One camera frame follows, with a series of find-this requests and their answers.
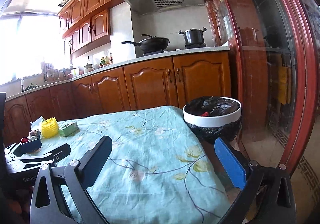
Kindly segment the floral teal tablecloth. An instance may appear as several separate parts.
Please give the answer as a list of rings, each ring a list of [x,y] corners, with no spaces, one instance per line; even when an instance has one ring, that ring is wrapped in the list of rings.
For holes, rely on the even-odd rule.
[[[88,192],[110,223],[218,223],[227,194],[197,137],[174,106],[94,115],[68,137],[42,140],[39,154],[63,144],[81,158],[102,136],[112,152]]]

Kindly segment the red framed glass door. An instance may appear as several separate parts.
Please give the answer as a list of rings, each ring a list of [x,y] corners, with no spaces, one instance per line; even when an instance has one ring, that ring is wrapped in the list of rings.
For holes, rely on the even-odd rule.
[[[232,96],[243,106],[244,151],[294,173],[319,107],[316,0],[206,0],[214,43],[230,46]]]

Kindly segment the black wok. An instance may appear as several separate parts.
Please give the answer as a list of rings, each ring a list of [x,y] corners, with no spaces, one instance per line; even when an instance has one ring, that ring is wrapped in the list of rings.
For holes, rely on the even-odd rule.
[[[148,38],[137,43],[133,41],[122,41],[121,43],[138,46],[144,53],[163,52],[170,43],[170,40],[166,37],[153,37],[148,34],[142,34],[142,36],[147,36]]]

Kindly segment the black stock pot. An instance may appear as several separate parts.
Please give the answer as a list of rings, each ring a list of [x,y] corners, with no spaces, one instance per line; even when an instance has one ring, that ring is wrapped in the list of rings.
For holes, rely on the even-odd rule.
[[[178,33],[184,37],[185,49],[207,47],[203,37],[203,33],[206,32],[206,30],[205,27],[203,29],[193,28],[184,32],[180,30]]]

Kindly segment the wooden upper kitchen cabinets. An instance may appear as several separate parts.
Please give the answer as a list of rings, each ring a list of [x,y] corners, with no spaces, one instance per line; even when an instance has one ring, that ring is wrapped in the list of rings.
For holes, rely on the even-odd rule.
[[[76,58],[89,51],[88,45],[99,40],[110,42],[110,8],[123,0],[70,0],[58,13],[60,33],[67,54]]]

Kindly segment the green drink carton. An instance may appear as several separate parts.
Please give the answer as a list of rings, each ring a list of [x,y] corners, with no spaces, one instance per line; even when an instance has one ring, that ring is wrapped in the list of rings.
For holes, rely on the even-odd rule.
[[[59,125],[58,133],[62,137],[67,137],[78,130],[79,130],[79,127],[76,122],[69,122],[69,123],[63,123]]]

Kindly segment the wooden lower kitchen cabinets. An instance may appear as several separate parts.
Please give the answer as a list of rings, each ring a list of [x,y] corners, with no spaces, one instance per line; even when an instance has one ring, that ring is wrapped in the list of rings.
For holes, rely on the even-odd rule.
[[[182,108],[198,97],[230,95],[226,51],[144,59],[9,98],[4,107],[4,144],[28,136],[31,122],[39,117],[65,121],[164,105]]]

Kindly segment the opened tin can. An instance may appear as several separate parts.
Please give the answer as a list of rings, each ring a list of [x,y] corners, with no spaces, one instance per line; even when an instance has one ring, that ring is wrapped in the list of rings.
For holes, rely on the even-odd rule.
[[[40,131],[36,129],[34,131],[29,132],[29,136],[22,138],[20,142],[21,143],[31,142],[31,141],[34,141],[36,139],[40,139],[40,136],[41,136]]]

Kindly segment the wooden kitchen cabinets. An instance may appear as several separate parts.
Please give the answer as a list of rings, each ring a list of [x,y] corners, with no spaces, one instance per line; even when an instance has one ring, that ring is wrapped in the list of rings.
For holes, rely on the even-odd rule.
[[[110,8],[123,0],[70,0],[58,13],[60,33],[67,54],[76,58],[89,51],[88,45],[99,40],[110,42]]]
[[[198,97],[230,95],[226,51],[144,59],[9,98],[4,107],[4,144],[28,136],[31,122],[39,117],[65,121],[164,105],[182,108]]]

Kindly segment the seasoning bottles on counter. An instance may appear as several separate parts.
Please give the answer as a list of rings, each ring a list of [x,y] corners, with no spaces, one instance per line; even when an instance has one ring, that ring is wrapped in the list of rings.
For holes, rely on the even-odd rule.
[[[113,65],[113,57],[111,52],[106,57],[102,57],[100,59],[99,67],[102,68],[110,65]]]

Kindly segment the white trash bin black bag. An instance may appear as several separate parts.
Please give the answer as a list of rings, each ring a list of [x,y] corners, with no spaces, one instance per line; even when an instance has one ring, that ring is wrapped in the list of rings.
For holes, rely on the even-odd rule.
[[[208,111],[208,117],[201,115]],[[242,127],[242,104],[229,97],[203,96],[183,107],[183,119],[201,141],[214,144],[219,137],[233,141]]]

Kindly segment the yellow foam fruit net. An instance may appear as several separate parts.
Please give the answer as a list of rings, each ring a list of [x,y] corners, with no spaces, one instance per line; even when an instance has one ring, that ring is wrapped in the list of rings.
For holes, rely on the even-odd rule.
[[[43,138],[51,138],[58,133],[59,125],[55,117],[42,121],[41,135]]]

